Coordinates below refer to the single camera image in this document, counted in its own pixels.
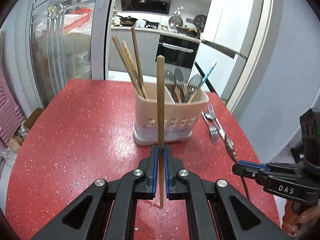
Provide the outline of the right hand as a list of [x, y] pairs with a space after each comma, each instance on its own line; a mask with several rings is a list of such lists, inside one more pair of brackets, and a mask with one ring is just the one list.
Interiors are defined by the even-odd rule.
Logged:
[[291, 205], [292, 201], [287, 200], [285, 204], [283, 224], [281, 226], [289, 236], [293, 236], [294, 233], [298, 232], [298, 224], [304, 224], [313, 219], [319, 218], [319, 206], [311, 207], [300, 215], [297, 215], [294, 213]]

